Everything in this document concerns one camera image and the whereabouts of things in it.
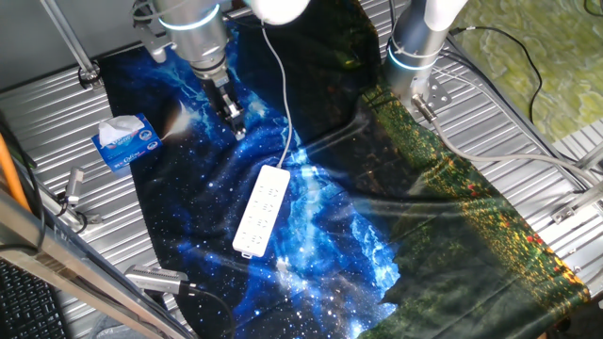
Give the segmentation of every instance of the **power strip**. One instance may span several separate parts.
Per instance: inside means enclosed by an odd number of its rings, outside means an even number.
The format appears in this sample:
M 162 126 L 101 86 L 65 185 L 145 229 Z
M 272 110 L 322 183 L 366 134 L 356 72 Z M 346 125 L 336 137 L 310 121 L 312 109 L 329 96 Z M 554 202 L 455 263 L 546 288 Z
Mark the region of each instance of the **power strip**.
M 243 258 L 264 256 L 290 179 L 284 169 L 265 165 L 260 170 L 233 240 Z

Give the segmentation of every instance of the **wrinkled cloth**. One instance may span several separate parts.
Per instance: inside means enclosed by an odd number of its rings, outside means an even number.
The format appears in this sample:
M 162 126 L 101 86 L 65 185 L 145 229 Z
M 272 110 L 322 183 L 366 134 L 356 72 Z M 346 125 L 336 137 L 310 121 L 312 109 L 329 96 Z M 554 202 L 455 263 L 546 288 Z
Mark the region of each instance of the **wrinkled cloth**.
M 589 299 L 483 176 L 394 98 L 376 31 L 352 0 L 312 1 L 268 29 L 287 76 L 291 181 L 266 254 L 242 258 L 232 241 L 260 168 L 281 156 L 287 120 L 261 30 L 232 28 L 248 131 L 239 142 L 173 53 L 155 64 L 132 50 L 101 68 L 115 115 L 142 112 L 159 135 L 189 116 L 132 173 L 160 265 L 224 299 L 236 338 L 534 338 Z M 216 301 L 177 302 L 202 337 L 227 331 Z

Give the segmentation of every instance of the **metal bracket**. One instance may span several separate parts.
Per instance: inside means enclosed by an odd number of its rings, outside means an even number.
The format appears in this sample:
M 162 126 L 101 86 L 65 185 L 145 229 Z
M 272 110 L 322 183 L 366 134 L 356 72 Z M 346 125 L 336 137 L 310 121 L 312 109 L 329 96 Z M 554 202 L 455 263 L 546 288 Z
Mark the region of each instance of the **metal bracket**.
M 100 225 L 103 223 L 103 218 L 99 214 L 86 215 L 88 218 L 88 225 Z
M 84 47 L 82 47 L 82 44 L 77 39 L 77 36 L 75 35 L 75 32 L 73 32 L 65 15 L 63 15 L 63 12 L 58 7 L 57 1 L 41 0 L 41 4 L 44 6 L 44 9 L 46 9 L 48 16 L 57 27 L 58 33 L 60 33 L 61 37 L 65 40 L 73 57 L 75 57 L 75 60 L 79 64 L 80 71 L 78 75 L 82 86 L 85 88 L 87 86 L 92 86 L 93 89 L 102 88 L 103 81 L 99 76 L 100 70 L 98 65 L 92 63 L 88 55 L 86 55 Z
M 175 45 L 168 38 L 168 36 L 157 37 L 151 28 L 144 23 L 138 23 L 134 25 L 137 32 L 139 33 L 140 41 L 147 49 L 151 57 L 156 63 L 165 62 L 167 59 L 165 48 L 171 46 L 173 49 Z
M 603 199 L 603 182 L 591 187 L 589 190 L 579 195 L 577 198 L 572 200 L 561 210 L 553 214 L 553 220 L 555 223 L 560 224 L 567 218 L 575 216 L 580 210 L 591 206 L 594 203 L 601 204 Z
M 591 151 L 584 155 L 577 163 L 579 169 L 589 170 L 603 160 L 603 142 L 596 145 Z
M 433 111 L 446 107 L 452 101 L 452 98 L 450 98 L 448 92 L 442 85 L 440 85 L 435 76 L 436 74 L 430 75 L 429 95 L 423 96 L 423 100 L 425 100 L 427 106 L 429 106 Z M 415 120 L 423 117 L 416 108 L 412 111 L 412 115 Z

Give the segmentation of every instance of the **metal workbench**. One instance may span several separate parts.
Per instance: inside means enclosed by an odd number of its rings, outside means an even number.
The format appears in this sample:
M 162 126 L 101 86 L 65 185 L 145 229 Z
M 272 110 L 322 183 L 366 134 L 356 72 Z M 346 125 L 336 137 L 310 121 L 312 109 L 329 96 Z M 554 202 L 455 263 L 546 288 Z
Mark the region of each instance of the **metal workbench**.
M 398 1 L 398 13 L 405 3 Z M 387 0 L 362 0 L 361 4 L 377 28 L 384 57 L 391 31 Z M 438 60 L 436 66 L 476 79 L 470 70 L 447 59 Z M 499 101 L 505 108 L 500 111 L 471 86 L 442 74 L 437 77 L 452 98 L 451 105 L 438 112 L 439 120 L 450 140 L 461 150 L 488 155 L 553 152 L 551 145 L 538 141 L 543 138 L 515 107 Z M 71 167 L 86 171 L 84 194 L 76 209 L 100 214 L 104 223 L 88 227 L 82 238 L 120 271 L 133 264 L 157 266 L 129 169 L 119 175 L 111 172 L 90 141 L 98 132 L 98 122 L 112 117 L 105 91 L 83 89 L 77 69 L 72 69 L 0 94 L 0 108 L 24 149 L 38 162 L 37 174 L 51 191 L 58 193 L 64 189 Z M 431 128 L 425 121 L 421 123 Z M 603 123 L 596 128 L 603 132 Z M 603 133 L 591 141 L 602 142 Z M 603 267 L 600 237 L 603 218 L 598 210 L 585 209 L 560 225 L 551 218 L 576 197 L 574 191 L 582 189 L 574 177 L 535 161 L 475 165 L 534 231 L 569 266 L 576 267 L 578 276 L 593 293 L 603 289 L 601 280 L 594 278 Z M 64 293 L 60 299 L 75 337 L 86 336 L 99 313 Z M 173 298 L 167 300 L 167 305 L 176 310 Z

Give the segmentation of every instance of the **tissue box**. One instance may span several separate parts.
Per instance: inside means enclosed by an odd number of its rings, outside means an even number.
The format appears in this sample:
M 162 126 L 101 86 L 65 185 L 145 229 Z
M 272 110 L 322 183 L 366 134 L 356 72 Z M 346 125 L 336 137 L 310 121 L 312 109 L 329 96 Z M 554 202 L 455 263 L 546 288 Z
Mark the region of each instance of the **tissue box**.
M 132 161 L 161 146 L 161 140 L 144 115 L 139 113 L 136 117 L 144 123 L 144 127 L 105 147 L 101 147 L 98 135 L 92 137 L 92 143 L 94 143 L 98 153 L 101 154 L 103 160 L 105 160 L 111 170 L 125 167 Z

